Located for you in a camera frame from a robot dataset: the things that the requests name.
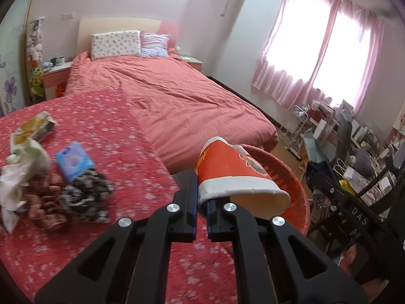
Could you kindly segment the black white scrunchie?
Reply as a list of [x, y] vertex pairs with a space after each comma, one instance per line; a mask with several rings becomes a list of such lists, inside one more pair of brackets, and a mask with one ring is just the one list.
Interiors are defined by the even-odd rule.
[[109, 223], [108, 199], [115, 188], [94, 167], [67, 184], [59, 197], [65, 212], [86, 222]]

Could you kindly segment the orange paper cup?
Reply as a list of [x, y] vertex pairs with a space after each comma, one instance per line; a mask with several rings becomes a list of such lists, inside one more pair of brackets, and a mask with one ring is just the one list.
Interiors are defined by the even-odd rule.
[[290, 195], [241, 145], [222, 137], [206, 141], [197, 161], [198, 205], [229, 198], [253, 216], [269, 220], [283, 214]]

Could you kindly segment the brown red scrunchie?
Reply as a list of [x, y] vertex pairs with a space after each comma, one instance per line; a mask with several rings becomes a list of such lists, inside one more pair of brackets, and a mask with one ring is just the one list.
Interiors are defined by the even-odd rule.
[[27, 202], [27, 217], [44, 231], [57, 231], [68, 222], [67, 214], [60, 203], [64, 180], [57, 173], [33, 176], [23, 190]]

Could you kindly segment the blue tissue pack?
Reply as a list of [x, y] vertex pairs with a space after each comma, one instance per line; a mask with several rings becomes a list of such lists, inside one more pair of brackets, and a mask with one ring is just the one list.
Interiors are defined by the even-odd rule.
[[68, 183], [88, 169], [95, 167], [91, 157], [77, 141], [57, 152], [55, 157], [56, 163]]

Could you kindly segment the white tissue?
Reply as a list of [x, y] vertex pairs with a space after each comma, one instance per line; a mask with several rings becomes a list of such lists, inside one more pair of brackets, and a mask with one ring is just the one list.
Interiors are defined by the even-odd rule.
[[27, 182], [29, 164], [23, 153], [10, 155], [8, 164], [1, 168], [1, 219], [8, 233], [12, 233], [18, 223], [16, 211], [26, 203], [21, 186]]

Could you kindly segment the pale green tissue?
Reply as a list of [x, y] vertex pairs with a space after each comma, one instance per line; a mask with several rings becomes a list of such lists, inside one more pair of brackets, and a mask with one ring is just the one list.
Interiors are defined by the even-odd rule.
[[24, 144], [13, 145], [8, 163], [26, 173], [47, 172], [51, 169], [51, 159], [46, 150], [36, 140], [29, 138]]

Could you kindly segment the yellow snack wrapper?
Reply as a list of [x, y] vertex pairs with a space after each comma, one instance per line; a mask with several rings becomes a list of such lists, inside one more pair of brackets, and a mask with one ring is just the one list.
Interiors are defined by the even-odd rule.
[[48, 112], [40, 112], [24, 122], [11, 134], [10, 145], [11, 147], [22, 146], [25, 145], [29, 139], [41, 142], [55, 129], [55, 126], [56, 122]]

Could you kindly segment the red floral tablecloth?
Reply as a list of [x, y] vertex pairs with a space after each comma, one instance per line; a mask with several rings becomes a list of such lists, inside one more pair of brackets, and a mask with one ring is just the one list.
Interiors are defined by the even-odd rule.
[[[112, 221], [140, 220], [170, 202], [177, 184], [147, 140], [130, 104], [119, 92], [73, 94], [12, 112], [1, 118], [1, 158], [10, 153], [11, 134], [28, 119], [48, 112], [55, 129], [42, 145], [50, 156], [79, 142], [97, 171], [113, 183], [108, 200]], [[21, 218], [1, 235], [1, 261], [29, 299], [107, 229], [106, 224], [74, 221], [65, 231], [46, 232]], [[236, 303], [233, 258], [207, 237], [198, 219], [197, 238], [175, 243], [170, 255], [167, 303]]]

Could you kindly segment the black chair with DAS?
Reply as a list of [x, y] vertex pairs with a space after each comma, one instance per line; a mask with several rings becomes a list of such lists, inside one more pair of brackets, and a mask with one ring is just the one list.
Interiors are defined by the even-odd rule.
[[356, 231], [358, 241], [371, 255], [387, 251], [390, 258], [397, 255], [404, 259], [404, 166], [396, 174], [394, 189], [368, 206], [361, 197], [375, 185], [374, 181], [353, 196], [323, 172], [311, 172], [307, 177], [309, 188], [320, 191], [336, 210], [313, 224], [309, 232], [323, 227], [333, 239], [348, 242], [349, 234]]

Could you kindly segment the salmon pink bed duvet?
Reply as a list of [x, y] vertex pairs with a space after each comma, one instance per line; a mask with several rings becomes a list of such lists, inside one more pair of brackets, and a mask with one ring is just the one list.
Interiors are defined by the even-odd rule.
[[224, 89], [176, 55], [90, 59], [84, 52], [70, 68], [65, 93], [122, 90], [132, 113], [170, 173], [196, 166], [215, 136], [270, 152], [275, 126], [256, 107]]

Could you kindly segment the sliding wardrobe with flowers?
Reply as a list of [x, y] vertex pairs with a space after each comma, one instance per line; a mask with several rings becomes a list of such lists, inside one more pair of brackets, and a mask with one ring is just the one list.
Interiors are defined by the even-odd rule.
[[29, 0], [14, 0], [1, 21], [1, 116], [25, 107], [24, 30]]

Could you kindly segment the pink striped pillow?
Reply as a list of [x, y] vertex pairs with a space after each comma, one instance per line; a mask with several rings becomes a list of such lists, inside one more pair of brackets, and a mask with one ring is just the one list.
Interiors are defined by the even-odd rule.
[[141, 57], [168, 57], [170, 35], [141, 32]]

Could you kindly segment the pink window curtains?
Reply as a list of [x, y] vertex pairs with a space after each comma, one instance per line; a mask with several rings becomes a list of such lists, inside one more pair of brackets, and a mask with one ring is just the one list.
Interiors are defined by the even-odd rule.
[[352, 0], [281, 0], [252, 87], [285, 108], [347, 102], [367, 94], [384, 21]]

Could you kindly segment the hanging plush toy organizer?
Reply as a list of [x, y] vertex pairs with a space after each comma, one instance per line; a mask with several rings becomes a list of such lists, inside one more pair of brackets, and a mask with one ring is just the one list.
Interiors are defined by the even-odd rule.
[[30, 22], [26, 40], [27, 79], [32, 102], [40, 102], [45, 98], [43, 68], [41, 67], [43, 62], [42, 24], [44, 20], [44, 17], [40, 17]]

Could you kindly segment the beige pink headboard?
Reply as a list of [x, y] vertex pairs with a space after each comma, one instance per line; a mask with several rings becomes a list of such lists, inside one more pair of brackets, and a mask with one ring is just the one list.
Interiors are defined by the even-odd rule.
[[170, 35], [169, 48], [173, 48], [176, 46], [179, 26], [177, 23], [150, 18], [83, 18], [77, 31], [76, 55], [91, 50], [91, 37], [93, 34], [126, 30], [143, 30], [155, 34], [168, 34]]

